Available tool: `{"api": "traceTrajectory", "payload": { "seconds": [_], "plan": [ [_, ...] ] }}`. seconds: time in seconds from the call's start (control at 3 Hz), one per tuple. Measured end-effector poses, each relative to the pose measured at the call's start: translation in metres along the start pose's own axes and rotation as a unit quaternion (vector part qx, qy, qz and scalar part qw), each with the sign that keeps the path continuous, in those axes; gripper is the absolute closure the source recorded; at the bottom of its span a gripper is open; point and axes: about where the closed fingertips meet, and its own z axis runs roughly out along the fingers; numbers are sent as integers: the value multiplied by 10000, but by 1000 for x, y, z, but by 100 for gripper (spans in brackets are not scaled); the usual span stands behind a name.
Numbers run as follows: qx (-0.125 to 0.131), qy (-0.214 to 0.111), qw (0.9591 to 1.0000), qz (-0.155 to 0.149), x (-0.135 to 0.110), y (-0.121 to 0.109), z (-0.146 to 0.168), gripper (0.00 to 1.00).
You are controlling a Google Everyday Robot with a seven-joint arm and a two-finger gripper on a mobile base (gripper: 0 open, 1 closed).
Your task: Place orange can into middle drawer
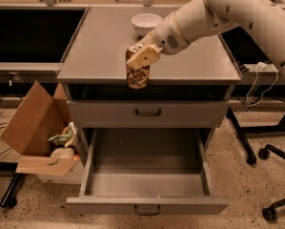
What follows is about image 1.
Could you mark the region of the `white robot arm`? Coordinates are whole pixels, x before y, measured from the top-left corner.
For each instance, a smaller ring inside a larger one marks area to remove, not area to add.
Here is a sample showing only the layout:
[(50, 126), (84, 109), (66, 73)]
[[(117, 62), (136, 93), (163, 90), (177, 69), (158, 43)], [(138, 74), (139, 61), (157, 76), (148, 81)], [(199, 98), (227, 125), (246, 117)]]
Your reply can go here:
[(135, 70), (151, 65), (162, 53), (177, 54), (232, 24), (252, 37), (285, 79), (285, 10), (271, 0), (192, 0), (140, 40), (127, 64)]

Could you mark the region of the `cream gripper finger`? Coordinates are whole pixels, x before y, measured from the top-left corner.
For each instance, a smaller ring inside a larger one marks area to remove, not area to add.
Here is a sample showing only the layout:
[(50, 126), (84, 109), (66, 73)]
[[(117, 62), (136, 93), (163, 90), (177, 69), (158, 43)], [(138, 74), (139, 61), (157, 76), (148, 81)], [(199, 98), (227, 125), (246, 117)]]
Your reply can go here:
[(139, 40), (138, 42), (136, 42), (134, 45), (138, 48), (144, 48), (147, 46), (153, 46), (154, 42), (153, 42), (153, 33), (154, 31), (150, 31), (147, 35), (145, 35), (141, 40)]
[(162, 48), (155, 45), (147, 45), (134, 53), (127, 61), (127, 65), (134, 70), (150, 66), (159, 60)]

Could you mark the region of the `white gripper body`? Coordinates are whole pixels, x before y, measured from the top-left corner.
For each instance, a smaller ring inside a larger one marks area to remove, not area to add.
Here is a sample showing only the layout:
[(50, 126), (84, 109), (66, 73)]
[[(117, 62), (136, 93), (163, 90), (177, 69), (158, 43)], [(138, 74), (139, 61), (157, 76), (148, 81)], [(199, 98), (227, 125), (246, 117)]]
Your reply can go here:
[(176, 13), (173, 12), (155, 27), (153, 41), (162, 48), (164, 54), (177, 54), (190, 46), (190, 43), (183, 38), (176, 21)]

